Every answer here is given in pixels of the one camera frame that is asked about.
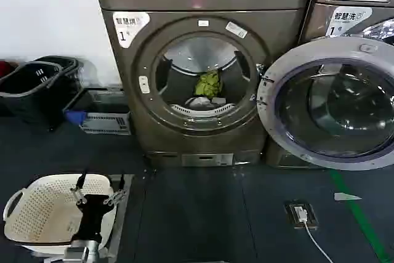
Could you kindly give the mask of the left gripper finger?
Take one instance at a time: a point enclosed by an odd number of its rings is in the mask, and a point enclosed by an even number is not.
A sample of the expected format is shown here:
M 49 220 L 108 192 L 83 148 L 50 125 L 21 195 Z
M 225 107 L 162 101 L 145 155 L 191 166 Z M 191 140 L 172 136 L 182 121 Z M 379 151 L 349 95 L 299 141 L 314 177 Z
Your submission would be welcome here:
M 124 174 L 121 175 L 119 181 L 118 191 L 114 192 L 110 197 L 104 200 L 103 204 L 108 206 L 116 206 L 126 195 L 125 187 L 125 178 Z
M 76 185 L 70 189 L 70 192 L 73 194 L 74 199 L 76 200 L 77 205 L 86 204 L 87 200 L 82 193 L 82 188 L 86 179 L 86 172 L 82 173 L 77 180 Z

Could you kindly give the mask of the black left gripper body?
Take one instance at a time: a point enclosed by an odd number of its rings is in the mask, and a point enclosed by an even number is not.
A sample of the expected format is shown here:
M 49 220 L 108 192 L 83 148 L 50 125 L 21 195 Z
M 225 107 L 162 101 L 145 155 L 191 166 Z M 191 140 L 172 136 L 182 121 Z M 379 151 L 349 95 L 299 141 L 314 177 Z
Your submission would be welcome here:
M 110 206 L 104 203 L 108 195 L 87 194 L 86 202 L 78 200 L 77 208 L 82 213 L 78 231 L 72 236 L 72 240 L 102 241 L 101 226 L 104 215 L 110 212 Z

